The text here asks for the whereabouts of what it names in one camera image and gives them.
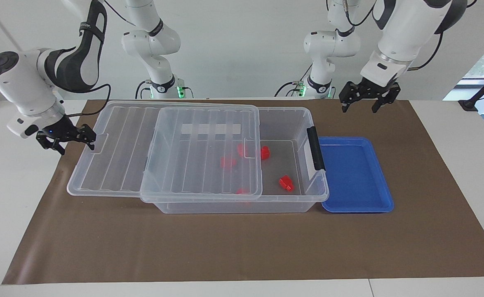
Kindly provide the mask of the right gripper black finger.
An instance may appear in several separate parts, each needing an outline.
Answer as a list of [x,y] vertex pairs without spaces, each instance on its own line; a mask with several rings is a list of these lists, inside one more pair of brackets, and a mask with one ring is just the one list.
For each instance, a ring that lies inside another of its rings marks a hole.
[[94,150],[96,141],[96,133],[87,124],[81,126],[81,142],[86,144],[90,150]]
[[44,150],[54,150],[61,154],[61,156],[65,155],[65,149],[59,142],[57,142],[57,140],[50,141],[48,138],[40,138],[40,145]]

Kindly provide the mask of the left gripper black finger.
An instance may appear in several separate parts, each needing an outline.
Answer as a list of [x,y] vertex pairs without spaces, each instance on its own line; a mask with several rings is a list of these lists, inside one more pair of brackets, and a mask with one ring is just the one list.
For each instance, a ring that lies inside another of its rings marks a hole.
[[343,113],[346,113],[350,105],[359,101],[358,87],[353,82],[347,82],[339,94],[339,101]]
[[376,87],[373,91],[376,102],[372,106],[372,112],[377,113],[382,106],[394,103],[400,91],[401,88],[398,82],[395,82],[390,87],[383,89]]

